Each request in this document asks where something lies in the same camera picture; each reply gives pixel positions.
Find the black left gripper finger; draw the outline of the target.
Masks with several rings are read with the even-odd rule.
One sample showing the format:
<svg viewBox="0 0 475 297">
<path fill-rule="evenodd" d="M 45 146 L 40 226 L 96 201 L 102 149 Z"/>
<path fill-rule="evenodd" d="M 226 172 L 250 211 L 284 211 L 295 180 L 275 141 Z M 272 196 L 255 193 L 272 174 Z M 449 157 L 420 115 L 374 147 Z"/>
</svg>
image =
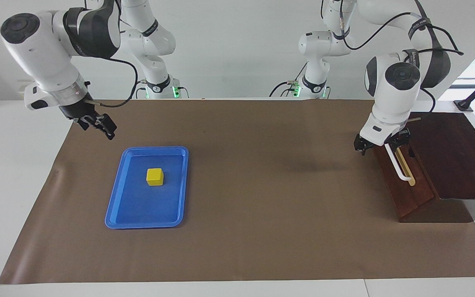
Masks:
<svg viewBox="0 0 475 297">
<path fill-rule="evenodd" d="M 364 139 L 360 135 L 356 135 L 354 139 L 354 149 L 355 151 L 361 152 L 362 156 L 365 156 L 366 151 L 373 148 L 374 144 Z"/>
<path fill-rule="evenodd" d="M 392 152 L 395 152 L 399 147 L 409 144 L 411 133 L 397 133 L 389 137 L 389 146 Z"/>
</svg>

